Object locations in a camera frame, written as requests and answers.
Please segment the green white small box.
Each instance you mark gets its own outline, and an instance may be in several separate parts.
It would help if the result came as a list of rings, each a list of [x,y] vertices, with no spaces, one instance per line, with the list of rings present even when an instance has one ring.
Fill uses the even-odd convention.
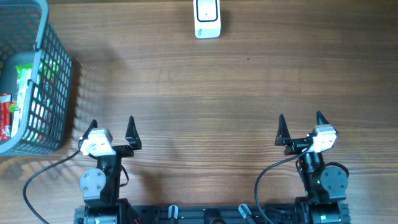
[[[11,137],[13,138],[19,129],[19,121],[20,121],[20,110],[15,109],[12,114],[12,126],[11,126]]]

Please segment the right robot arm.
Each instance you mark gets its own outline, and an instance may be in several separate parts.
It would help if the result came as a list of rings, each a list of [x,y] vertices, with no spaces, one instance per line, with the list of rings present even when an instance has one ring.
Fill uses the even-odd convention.
[[[295,155],[296,169],[306,196],[294,202],[294,223],[350,223],[346,199],[349,170],[338,162],[326,163],[323,152],[331,149],[338,131],[317,111],[317,124],[304,138],[293,139],[283,115],[279,116],[275,145],[284,146],[286,156]]]

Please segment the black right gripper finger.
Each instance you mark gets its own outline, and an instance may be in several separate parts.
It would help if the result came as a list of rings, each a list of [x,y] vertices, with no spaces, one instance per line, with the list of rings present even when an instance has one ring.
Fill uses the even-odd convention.
[[[291,144],[290,133],[283,114],[279,116],[279,125],[274,144],[276,146],[287,146]]]
[[[324,115],[322,114],[321,111],[317,111],[317,112],[316,112],[316,116],[317,116],[317,124],[318,124],[318,125],[326,125],[326,124],[329,124],[329,122],[328,122],[327,119],[324,117]]]

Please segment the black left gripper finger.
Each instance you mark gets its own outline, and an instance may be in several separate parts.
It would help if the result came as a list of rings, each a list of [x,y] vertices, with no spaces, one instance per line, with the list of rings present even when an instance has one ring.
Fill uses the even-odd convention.
[[[140,139],[140,137],[138,135],[133,116],[129,117],[129,121],[128,121],[128,124],[127,124],[126,135],[125,135],[125,140],[128,142],[128,144],[134,150],[142,149],[142,142],[141,142],[141,139]]]
[[[82,147],[83,142],[84,142],[85,140],[88,139],[88,135],[89,135],[90,131],[91,131],[92,129],[97,128],[97,127],[98,127],[97,120],[93,119],[93,120],[91,121],[90,125],[88,126],[88,129],[84,132],[84,134],[82,135],[82,137],[79,139],[78,147]]]

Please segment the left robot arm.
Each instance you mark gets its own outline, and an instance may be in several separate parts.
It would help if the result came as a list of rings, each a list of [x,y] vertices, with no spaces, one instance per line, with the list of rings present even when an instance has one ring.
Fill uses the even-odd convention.
[[[120,198],[121,173],[126,173],[122,159],[133,157],[135,150],[142,148],[134,117],[130,116],[125,135],[125,145],[113,146],[113,137],[107,128],[99,128],[94,119],[78,142],[83,155],[96,160],[96,167],[83,173],[79,187],[85,206],[77,208],[74,223],[140,223],[126,198]]]

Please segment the green snack packet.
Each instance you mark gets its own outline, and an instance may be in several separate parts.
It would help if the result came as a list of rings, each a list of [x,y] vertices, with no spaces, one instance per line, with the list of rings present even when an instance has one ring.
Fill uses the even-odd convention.
[[[28,63],[25,65],[15,66],[17,72],[16,87],[17,91],[12,96],[12,101],[10,105],[10,112],[14,113],[19,111],[22,114],[22,110],[25,102],[26,91],[29,88],[28,80],[31,79],[33,64]],[[43,84],[45,82],[45,77],[47,77],[51,83],[55,82],[55,74],[59,71],[59,66],[53,61],[46,61],[46,63],[40,62],[39,73],[36,78],[36,83]]]

